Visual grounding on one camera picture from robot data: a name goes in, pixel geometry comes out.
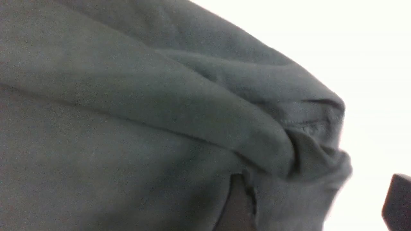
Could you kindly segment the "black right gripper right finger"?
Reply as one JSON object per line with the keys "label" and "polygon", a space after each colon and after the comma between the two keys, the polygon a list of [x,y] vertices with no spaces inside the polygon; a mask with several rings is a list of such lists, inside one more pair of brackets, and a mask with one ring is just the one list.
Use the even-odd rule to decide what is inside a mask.
{"label": "black right gripper right finger", "polygon": [[411,178],[394,174],[382,207],[382,218],[389,231],[411,230]]}

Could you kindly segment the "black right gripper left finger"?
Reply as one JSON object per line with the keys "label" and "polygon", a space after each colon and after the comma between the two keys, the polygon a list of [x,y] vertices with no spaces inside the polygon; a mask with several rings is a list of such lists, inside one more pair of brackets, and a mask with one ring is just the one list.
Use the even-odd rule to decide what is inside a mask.
{"label": "black right gripper left finger", "polygon": [[232,175],[230,190],[214,231],[256,231],[244,177]]}

